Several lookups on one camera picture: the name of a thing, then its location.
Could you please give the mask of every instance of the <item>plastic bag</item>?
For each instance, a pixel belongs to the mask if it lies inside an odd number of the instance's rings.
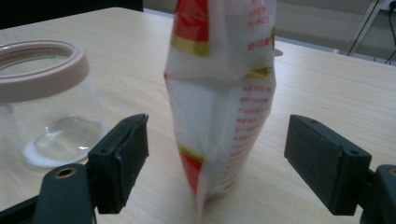
[[[165,82],[199,216],[231,188],[276,87],[276,0],[178,0]]]

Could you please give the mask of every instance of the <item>screw hole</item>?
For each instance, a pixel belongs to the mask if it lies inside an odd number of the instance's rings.
[[[359,154],[359,152],[356,151],[356,150],[349,150],[349,153],[353,154],[353,155],[358,155]]]
[[[76,173],[76,168],[68,167],[68,168],[64,168],[60,172],[56,173],[55,178],[63,179],[63,178],[67,178],[75,173]]]

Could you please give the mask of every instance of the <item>red label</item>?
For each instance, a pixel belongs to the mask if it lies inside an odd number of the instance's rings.
[[[174,35],[192,41],[209,41],[207,0],[178,0]]]
[[[181,163],[189,181],[194,197],[197,195],[199,173],[201,172],[202,162],[180,152]]]

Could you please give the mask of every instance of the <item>gold stripe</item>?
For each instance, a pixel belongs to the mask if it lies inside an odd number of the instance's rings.
[[[171,45],[179,50],[188,52],[190,54],[195,54],[198,56],[209,55],[208,42],[192,41],[177,35],[172,35]]]
[[[247,77],[267,79],[271,72],[272,67],[267,66],[264,68],[251,70],[249,73],[247,73]]]
[[[177,143],[178,151],[188,157],[191,157],[199,162],[204,162],[205,157],[197,152],[189,150],[187,147],[183,147],[181,144]]]

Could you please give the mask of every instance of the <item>table surface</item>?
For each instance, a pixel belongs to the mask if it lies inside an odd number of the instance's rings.
[[[149,114],[148,157],[127,206],[99,223],[193,223],[163,80],[172,19],[109,8],[0,30],[0,44],[57,39],[82,46],[106,120]],[[373,155],[371,168],[396,159],[396,68],[276,42],[272,112],[233,190],[208,203],[204,223],[359,223],[334,217],[283,156],[290,114],[317,119]],[[37,195],[47,171],[0,151],[0,210]]]

